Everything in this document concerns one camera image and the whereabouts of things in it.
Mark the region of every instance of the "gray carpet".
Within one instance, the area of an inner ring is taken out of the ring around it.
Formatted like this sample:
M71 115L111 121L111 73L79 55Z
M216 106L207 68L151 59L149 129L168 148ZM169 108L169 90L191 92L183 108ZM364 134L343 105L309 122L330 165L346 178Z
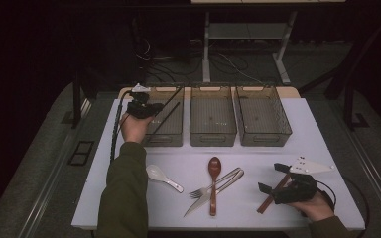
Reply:
M270 55L277 46L275 43L259 42L251 46L251 49L231 50L228 45L213 47L211 80L231 82L253 80L247 77L249 75L259 80L279 82L279 75L275 71ZM287 67L292 86L303 86L334 68L345 57L349 48L350 44L346 43L325 43L319 46L314 44L289 45L284 56L284 64ZM217 53L228 56L228 59L246 75L236 72L228 60ZM201 57L198 53L195 53L195 57L189 62L158 61L155 68L162 71L152 69L148 80L159 81L161 78L169 81L172 76L175 81L201 81L200 61ZM356 94L354 112L361 113L370 127L357 128L354 133L347 131L341 122L341 99L325 100L322 96L325 88L326 83L308 92L304 97L308 100L341 173L361 189L360 193L354 185L347 182L364 217L366 217L366 204L363 202L361 194L363 193L367 198L370 208L370 224L364 237L381 237L381 200L363 170L360 156L351 140L352 135L358 138L381 175L381 119L370 108L367 100L361 94ZM0 238L18 237L22 231L23 235L30 234L28 237L38 238L91 237L89 231L73 228L70 223L112 101L116 96L116 92L99 93L97 99L91 101L91 107L77 129L71 129L69 124L64 123L66 114L72 110L70 86L61 93L0 200ZM90 159L83 167L69 166L66 162L78 141L94 142ZM35 206L36 201L44 201L44 205L39 209ZM29 219L31 211L33 214L37 214L34 221ZM26 228L32 227L31 232L23 229L27 220L30 221L31 226ZM292 238L309 237L307 230L287 233ZM228 233L219 237L260 237L258 235L256 233Z

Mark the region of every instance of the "floor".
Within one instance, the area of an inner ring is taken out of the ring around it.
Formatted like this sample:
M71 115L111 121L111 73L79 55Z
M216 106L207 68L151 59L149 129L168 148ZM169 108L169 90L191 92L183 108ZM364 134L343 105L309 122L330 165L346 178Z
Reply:
M187 61L158 53L148 69L147 81L201 81L200 42ZM213 42L210 46L211 81L272 82L280 85L271 53L276 42ZM337 66L350 43L289 45L284 65L292 82L300 88ZM342 101L323 96L327 82L304 93L317 124L341 173L345 177L367 225L362 237L381 237L381 119L359 93L354 113L369 127L347 129L342 122ZM0 238L4 237L92 237L90 231L70 225L85 183L93 154L117 92L102 91L96 99L84 100L82 120L71 128L72 89L68 86L55 101L22 164L0 200ZM84 166L67 164L79 141L93 142ZM292 238L310 237L307 229L286 231ZM186 233L186 237L265 237L257 232Z

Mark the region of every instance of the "silver fork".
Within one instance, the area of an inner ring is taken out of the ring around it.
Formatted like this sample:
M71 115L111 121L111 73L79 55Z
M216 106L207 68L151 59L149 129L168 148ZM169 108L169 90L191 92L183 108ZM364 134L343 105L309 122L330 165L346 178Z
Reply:
M228 179L228 178L230 178L232 176L235 176L240 170L241 170L240 168L234 169L232 172L228 173L224 177L222 177L219 180L217 180L215 182L215 184L220 183L220 182L222 182L222 181L224 181L224 180L226 180L226 179ZM198 190L190 192L190 197L191 198L200 198L200 197L202 197L204 194L208 193L208 191L212 188L213 185L214 185L214 183L211 184L210 186L202 187L202 188L200 188Z

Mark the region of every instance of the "dark background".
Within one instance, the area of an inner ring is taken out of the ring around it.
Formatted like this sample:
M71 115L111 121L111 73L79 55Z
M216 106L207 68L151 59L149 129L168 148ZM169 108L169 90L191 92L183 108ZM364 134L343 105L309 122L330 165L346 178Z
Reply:
M381 1L369 2L379 7L299 12L292 41L367 38L381 23ZM203 14L163 16L142 14L137 23L136 13L67 15L52 0L0 2L0 196L53 102L76 75L87 97L143 81L135 57L140 36L174 55L187 55L189 39L201 38ZM175 34L160 34L166 29ZM353 78L381 115L381 33Z

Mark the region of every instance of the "knife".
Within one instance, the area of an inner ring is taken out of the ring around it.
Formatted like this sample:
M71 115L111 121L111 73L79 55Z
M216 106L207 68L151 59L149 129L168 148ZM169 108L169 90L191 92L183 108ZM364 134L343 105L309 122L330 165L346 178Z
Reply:
M216 194L219 194L220 192L222 192L223 190L225 190L226 188L228 188L230 185L232 185L234 182L236 182L237 180L239 180L244 174L244 171L243 170L239 170L239 172L237 172L237 174L231 178L228 182L226 182L223 186L219 187L217 190L216 190ZM211 193L210 192L207 192L206 194L204 194L202 197L200 197L187 211L187 213L185 213L184 217L191 214L193 211L197 210L198 208L200 208L201 206L203 206L204 204L206 204L209 200L211 199Z

